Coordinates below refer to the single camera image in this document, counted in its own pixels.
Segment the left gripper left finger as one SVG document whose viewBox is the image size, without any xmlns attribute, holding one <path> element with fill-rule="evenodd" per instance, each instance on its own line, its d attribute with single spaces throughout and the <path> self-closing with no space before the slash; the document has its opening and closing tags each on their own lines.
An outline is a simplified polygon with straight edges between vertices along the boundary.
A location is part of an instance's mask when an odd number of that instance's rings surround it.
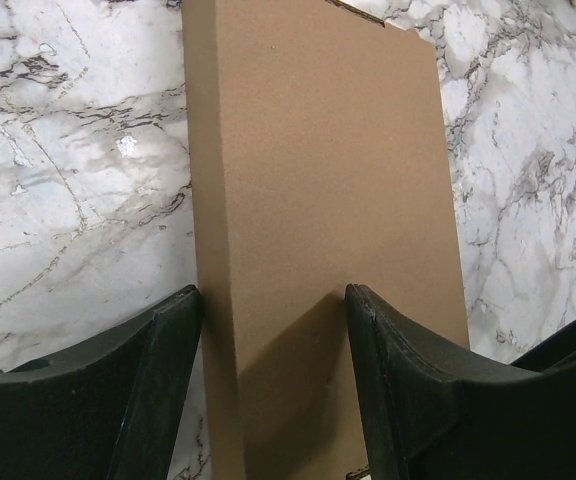
<svg viewBox="0 0 576 480">
<path fill-rule="evenodd" d="M 64 350 L 0 371 L 0 479 L 163 479 L 202 329 L 187 286 Z"/>
</svg>

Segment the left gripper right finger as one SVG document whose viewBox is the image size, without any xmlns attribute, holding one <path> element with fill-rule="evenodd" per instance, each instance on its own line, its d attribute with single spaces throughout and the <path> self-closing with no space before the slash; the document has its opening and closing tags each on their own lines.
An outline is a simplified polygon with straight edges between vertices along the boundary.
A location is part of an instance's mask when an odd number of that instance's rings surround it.
<svg viewBox="0 0 576 480">
<path fill-rule="evenodd" d="M 576 479 L 576 320 L 509 364 L 345 292 L 374 479 Z"/>
</svg>

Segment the brown cardboard box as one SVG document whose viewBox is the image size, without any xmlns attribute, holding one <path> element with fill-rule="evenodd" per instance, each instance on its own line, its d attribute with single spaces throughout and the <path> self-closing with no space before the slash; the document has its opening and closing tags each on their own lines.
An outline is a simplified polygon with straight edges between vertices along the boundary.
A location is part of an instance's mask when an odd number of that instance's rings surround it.
<svg viewBox="0 0 576 480">
<path fill-rule="evenodd" d="M 339 1 L 186 1 L 216 479 L 366 464 L 344 292 L 468 342 L 432 43 Z"/>
</svg>

